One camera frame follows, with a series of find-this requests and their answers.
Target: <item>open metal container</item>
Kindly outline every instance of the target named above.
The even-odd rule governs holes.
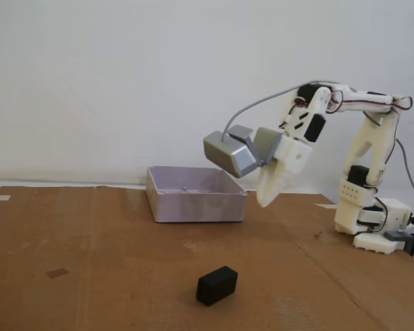
[[[220,169],[149,167],[146,192],[158,223],[244,219],[247,192]]]

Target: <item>robotic arm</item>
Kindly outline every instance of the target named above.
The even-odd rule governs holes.
[[[408,247],[406,243],[413,239],[396,234],[410,221],[411,209],[397,200],[381,200],[375,195],[395,146],[400,115],[412,103],[410,97],[358,92],[338,83],[308,83],[296,89],[282,115],[280,132],[259,128],[251,141],[251,129],[233,126],[227,134],[216,131],[207,136],[204,152],[236,177],[261,168],[257,200],[266,207],[302,171],[328,114],[363,112],[366,118],[344,164],[335,229],[356,234],[356,247],[389,254]],[[370,148],[370,168],[358,165]]]

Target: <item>white wall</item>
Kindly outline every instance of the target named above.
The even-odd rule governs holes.
[[[309,79],[414,97],[414,1],[0,0],[0,178],[141,183],[146,166],[211,166],[204,136]],[[285,102],[237,123],[276,128]],[[297,185],[335,198],[362,121],[330,117]],[[400,123],[414,176],[414,108]],[[380,193],[414,205],[398,148]]]

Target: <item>black rectangular block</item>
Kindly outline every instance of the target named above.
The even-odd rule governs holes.
[[[198,280],[196,299],[204,305],[212,305],[235,291],[237,272],[229,267],[222,267],[206,274]]]
[[[369,168],[362,165],[352,165],[346,180],[350,183],[364,187],[366,185],[366,176],[368,176],[369,171]]]

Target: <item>cardboard surface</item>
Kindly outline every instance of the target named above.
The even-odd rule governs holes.
[[[0,330],[414,330],[414,260],[355,249],[319,195],[220,224],[155,223],[143,190],[0,195]],[[206,307],[223,265],[236,292]]]

